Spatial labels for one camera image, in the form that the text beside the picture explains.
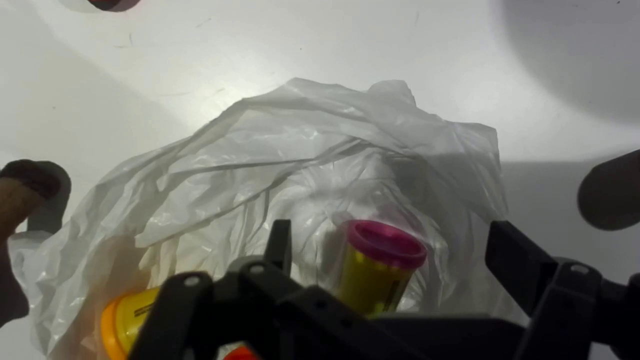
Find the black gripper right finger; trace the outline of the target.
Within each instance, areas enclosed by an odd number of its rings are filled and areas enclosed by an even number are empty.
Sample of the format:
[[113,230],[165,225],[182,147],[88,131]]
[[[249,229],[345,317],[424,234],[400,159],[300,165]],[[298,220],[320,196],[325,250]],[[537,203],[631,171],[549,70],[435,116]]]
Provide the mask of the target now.
[[530,318],[516,360],[587,360],[591,345],[640,360],[640,275],[612,283],[549,256],[512,222],[489,225],[486,266]]

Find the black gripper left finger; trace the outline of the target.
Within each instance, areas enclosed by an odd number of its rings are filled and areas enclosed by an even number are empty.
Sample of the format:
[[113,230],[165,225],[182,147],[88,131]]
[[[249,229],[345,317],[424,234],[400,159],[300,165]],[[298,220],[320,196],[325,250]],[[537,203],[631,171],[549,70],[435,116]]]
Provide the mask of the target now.
[[244,343],[259,360],[413,360],[391,335],[325,291],[290,278],[292,230],[272,225],[262,256],[237,258],[220,281],[168,278],[128,360],[216,360]]

